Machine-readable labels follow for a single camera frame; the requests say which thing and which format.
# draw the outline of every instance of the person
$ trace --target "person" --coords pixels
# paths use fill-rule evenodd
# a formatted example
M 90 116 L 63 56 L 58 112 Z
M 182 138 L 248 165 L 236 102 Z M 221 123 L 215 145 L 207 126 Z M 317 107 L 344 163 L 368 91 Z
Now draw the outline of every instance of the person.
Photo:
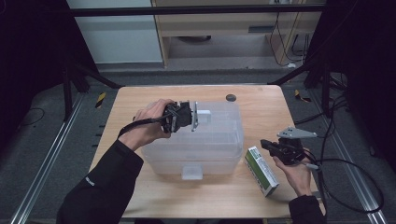
M 173 102 L 160 99 L 151 103 L 138 110 L 134 120 L 158 118 L 163 115 L 165 107 Z M 135 181 L 143 166 L 143 160 L 134 152 L 156 139 L 170 136 L 170 133 L 163 131 L 159 122 L 137 126 L 121 135 L 97 165 L 64 197 L 56 223 L 119 223 L 134 194 Z M 274 160 L 299 196 L 290 202 L 291 218 L 295 223 L 321 220 L 318 202 L 311 196 L 309 189 L 309 170 L 303 165 L 287 167 L 279 159 Z

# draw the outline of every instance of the wooden table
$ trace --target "wooden table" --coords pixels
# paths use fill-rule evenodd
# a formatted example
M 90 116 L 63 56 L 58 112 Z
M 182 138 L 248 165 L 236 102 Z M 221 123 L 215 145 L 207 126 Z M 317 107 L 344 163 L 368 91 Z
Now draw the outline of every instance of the wooden table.
M 181 180 L 180 175 L 156 175 L 147 162 L 137 178 L 134 196 L 124 217 L 163 218 L 242 218 L 289 217 L 288 202 L 296 195 L 283 172 L 275 166 L 260 140 L 277 141 L 276 134 L 293 126 L 282 90 L 278 86 L 162 86 L 121 88 L 109 115 L 94 156 L 96 165 L 117 138 L 119 130 L 132 121 L 138 109 L 160 98 L 174 101 L 226 101 L 236 95 L 244 128 L 244 156 L 257 146 L 280 183 L 275 192 L 264 197 L 253 175 L 244 164 L 237 164 L 232 175 L 204 175 L 203 180 Z

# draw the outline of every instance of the clear plastic container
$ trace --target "clear plastic container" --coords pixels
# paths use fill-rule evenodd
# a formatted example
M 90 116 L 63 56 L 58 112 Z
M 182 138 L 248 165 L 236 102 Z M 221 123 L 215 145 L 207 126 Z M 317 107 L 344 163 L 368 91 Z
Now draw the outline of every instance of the clear plastic container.
M 142 148 L 156 174 L 181 174 L 183 179 L 231 174 L 240 161 L 244 132 L 239 106 L 231 102 L 198 102 L 195 132 L 182 127 L 169 139 Z

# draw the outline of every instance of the black sleeve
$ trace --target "black sleeve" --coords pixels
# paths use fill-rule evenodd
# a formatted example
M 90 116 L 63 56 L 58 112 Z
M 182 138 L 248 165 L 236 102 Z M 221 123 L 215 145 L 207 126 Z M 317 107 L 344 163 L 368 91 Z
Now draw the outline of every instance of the black sleeve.
M 117 140 L 66 195 L 57 223 L 119 223 L 134 193 L 143 160 Z
M 293 224 L 326 223 L 315 196 L 301 196 L 289 202 Z

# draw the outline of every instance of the green box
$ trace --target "green box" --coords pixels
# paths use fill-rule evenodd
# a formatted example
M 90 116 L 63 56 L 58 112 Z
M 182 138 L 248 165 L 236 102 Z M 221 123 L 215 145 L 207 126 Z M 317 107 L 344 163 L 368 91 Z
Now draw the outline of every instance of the green box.
M 248 149 L 245 156 L 245 164 L 256 178 L 264 196 L 271 195 L 279 185 L 279 182 L 256 147 Z

